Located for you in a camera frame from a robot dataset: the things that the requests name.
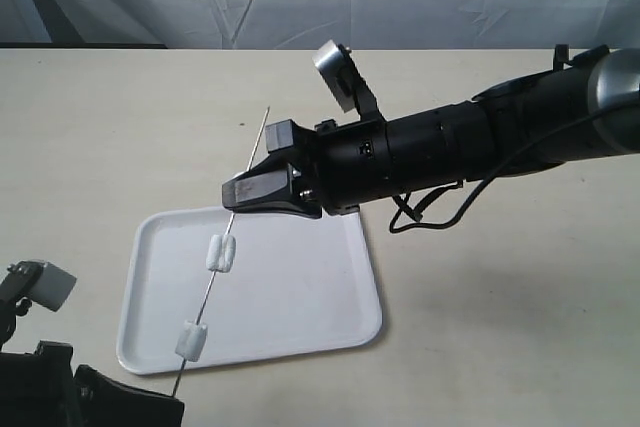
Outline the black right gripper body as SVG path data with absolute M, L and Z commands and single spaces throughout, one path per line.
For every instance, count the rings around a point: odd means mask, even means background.
M 385 120 L 358 121 L 320 130 L 291 124 L 291 213 L 344 215 L 393 195 L 393 162 Z

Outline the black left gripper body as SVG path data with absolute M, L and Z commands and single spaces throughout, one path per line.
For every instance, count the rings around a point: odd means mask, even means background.
M 41 341 L 32 353 L 1 354 L 3 426 L 78 426 L 80 407 L 71 369 L 73 347 Z

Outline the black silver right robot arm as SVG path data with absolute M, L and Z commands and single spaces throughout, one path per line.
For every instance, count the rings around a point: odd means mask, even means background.
M 394 120 L 383 117 L 347 47 L 328 42 L 313 61 L 358 120 L 268 125 L 266 158 L 222 186 L 227 210 L 317 219 L 390 198 L 419 222 L 431 202 L 466 182 L 485 188 L 499 177 L 639 150 L 635 49 L 599 46 L 574 56 L 558 45 L 549 70 Z

